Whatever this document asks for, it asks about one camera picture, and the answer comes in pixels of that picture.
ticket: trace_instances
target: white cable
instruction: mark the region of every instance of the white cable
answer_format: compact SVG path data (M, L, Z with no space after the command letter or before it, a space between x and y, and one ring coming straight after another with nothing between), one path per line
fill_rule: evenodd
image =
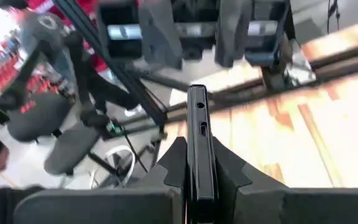
M115 165L114 159L110 161L109 158L112 157L114 154L116 154L118 152L121 152L121 151L127 151L132 155L131 168L129 169L127 175L125 176L124 180L121 183L122 186L125 186L128 183L128 180L131 177L131 175L132 175L132 173L134 172L134 169L135 169L136 158L135 158L135 154L132 152L130 147L124 146L124 145L114 147L114 148L110 149L108 152L105 153L104 158L110 163L110 165L112 165L115 169L117 169L118 167ZM89 183L89 188L90 189L93 189L93 183L96 182L95 176L96 176L96 173L98 171L99 171L99 168L96 168L91 173L91 180L90 180L90 183Z

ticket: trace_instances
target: wooden panel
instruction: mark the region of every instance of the wooden panel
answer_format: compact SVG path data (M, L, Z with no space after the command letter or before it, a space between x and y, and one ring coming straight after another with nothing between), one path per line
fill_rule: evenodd
M358 25L302 49L316 60L357 46ZM194 83L218 91L259 76L259 68L245 63ZM172 104L185 100L185 93L172 92ZM227 148L290 187L358 187L358 75L214 113L211 129ZM166 130L165 150L186 135L186 123Z

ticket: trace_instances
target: black metal frame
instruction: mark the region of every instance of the black metal frame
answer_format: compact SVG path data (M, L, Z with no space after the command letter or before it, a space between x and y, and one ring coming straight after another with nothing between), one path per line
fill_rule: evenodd
M103 58L108 67L117 75L118 79L120 79L130 94L132 94L144 107L146 114L124 121L119 121L119 123L123 126L132 126L133 124L148 120L150 118L152 118L155 123L136 126L133 128L126 128L126 131L123 134L133 134L156 127L159 127L160 130L162 130L165 124L179 122L186 119L186 103L173 105L163 110L160 109L152 97L146 92L144 86L140 85L140 79L184 92L186 92L190 87L189 84L179 82L171 78L161 77L160 75L154 74L152 72L142 71L134 67L128 67L127 65L114 62L102 49L101 43L98 40L98 31L90 19L83 12L78 3L75 0L53 1L62 11L62 13L64 13L64 15L72 22L76 29L81 32L90 46L94 48L95 52ZM295 28L293 25L291 7L287 14L285 32L288 39L295 39ZM313 82L290 87L286 90L273 91L261 88L264 83L260 78L228 88L223 91L209 93L209 99L211 101L209 110L210 112L219 111L236 105L270 97L286 91L318 86L323 83L330 82L333 79L357 73L358 47L347 52L342 52L330 57L315 60L310 62L310 64L312 71L314 71L316 74L316 80Z

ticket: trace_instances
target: wooden floor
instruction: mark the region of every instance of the wooden floor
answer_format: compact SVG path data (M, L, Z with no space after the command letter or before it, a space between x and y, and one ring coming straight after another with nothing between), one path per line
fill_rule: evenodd
M358 25L303 46L309 60L358 46ZM225 89L257 78L243 65L195 83ZM174 91L171 103L186 100ZM358 187L358 75L211 115L212 133L244 160L289 187ZM186 123L166 126L160 157Z

